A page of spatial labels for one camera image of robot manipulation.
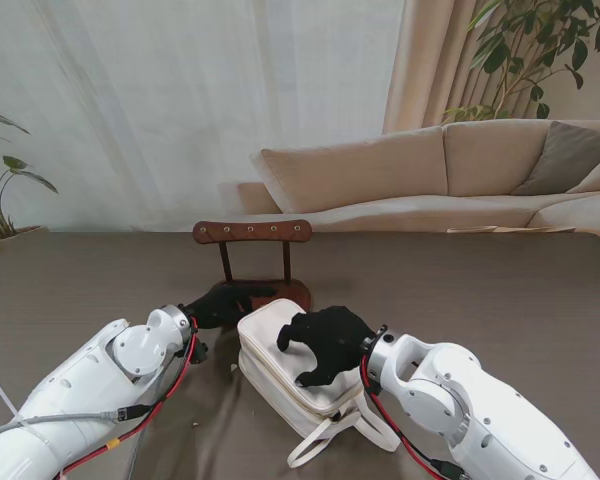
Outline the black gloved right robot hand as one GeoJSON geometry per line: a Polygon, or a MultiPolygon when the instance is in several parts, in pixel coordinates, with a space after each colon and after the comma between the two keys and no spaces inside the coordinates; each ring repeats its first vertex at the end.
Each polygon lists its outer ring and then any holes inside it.
{"type": "Polygon", "coordinates": [[[306,345],[317,365],[301,373],[295,382],[304,388],[330,385],[341,372],[357,368],[363,357],[363,342],[375,332],[345,306],[298,313],[279,331],[276,343],[285,352],[291,342],[306,345]]]}

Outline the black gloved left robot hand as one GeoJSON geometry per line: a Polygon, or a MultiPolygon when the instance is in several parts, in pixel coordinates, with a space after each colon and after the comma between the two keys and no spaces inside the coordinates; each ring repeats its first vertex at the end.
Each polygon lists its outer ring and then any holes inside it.
{"type": "Polygon", "coordinates": [[[205,295],[180,310],[199,329],[215,329],[237,323],[254,311],[253,299],[272,298],[276,290],[266,285],[223,284],[211,288],[205,295]]]}

